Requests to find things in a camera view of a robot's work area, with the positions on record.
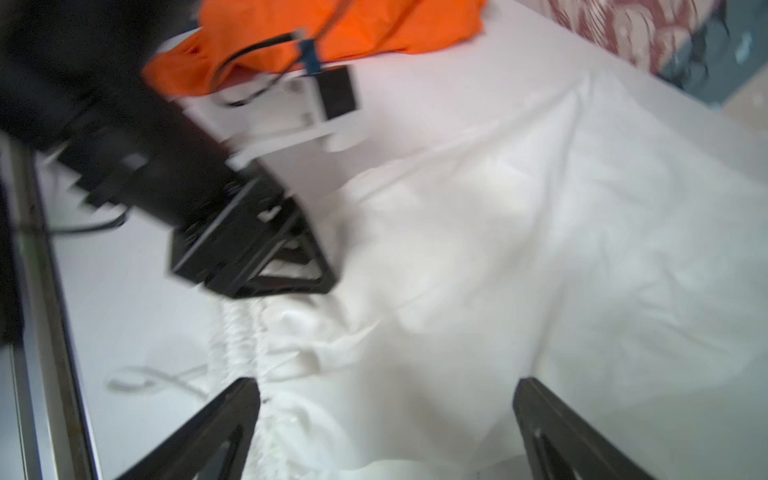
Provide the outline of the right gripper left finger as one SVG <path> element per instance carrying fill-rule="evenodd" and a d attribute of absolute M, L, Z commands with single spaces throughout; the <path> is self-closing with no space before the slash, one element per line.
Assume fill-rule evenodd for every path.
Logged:
<path fill-rule="evenodd" d="M 121 478 L 240 479 L 260 406 L 257 381 L 235 380 Z"/>

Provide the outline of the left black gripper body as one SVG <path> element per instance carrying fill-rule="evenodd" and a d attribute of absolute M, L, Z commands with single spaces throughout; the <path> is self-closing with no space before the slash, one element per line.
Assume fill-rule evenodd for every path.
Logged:
<path fill-rule="evenodd" d="M 173 232 L 170 271 L 231 299 L 327 294 L 336 285 L 309 219 L 270 174 L 229 192 L 223 207 Z M 266 275 L 272 261 L 318 267 L 316 278 Z"/>

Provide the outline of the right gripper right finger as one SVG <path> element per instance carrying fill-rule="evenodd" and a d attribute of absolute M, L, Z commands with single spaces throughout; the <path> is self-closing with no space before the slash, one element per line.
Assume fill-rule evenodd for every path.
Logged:
<path fill-rule="evenodd" d="M 649 479 L 552 390 L 523 378 L 512 408 L 535 479 Z"/>

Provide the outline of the white cloth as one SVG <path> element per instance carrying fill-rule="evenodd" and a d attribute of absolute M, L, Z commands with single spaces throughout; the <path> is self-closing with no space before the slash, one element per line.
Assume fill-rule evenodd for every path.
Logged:
<path fill-rule="evenodd" d="M 594 74 L 367 171 L 327 295 L 222 301 L 214 391 L 262 394 L 247 479 L 463 479 L 542 381 L 660 479 L 767 475 L 767 146 L 714 153 Z"/>

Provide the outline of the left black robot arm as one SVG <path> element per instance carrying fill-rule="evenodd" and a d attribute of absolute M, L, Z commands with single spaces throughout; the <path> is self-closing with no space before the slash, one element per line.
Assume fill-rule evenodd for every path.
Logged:
<path fill-rule="evenodd" d="M 229 152 L 141 72 L 189 1 L 5 1 L 1 128 L 60 150 L 94 207 L 139 209 L 172 228 L 173 274 L 243 299 L 325 294 L 336 276 L 298 203 Z"/>

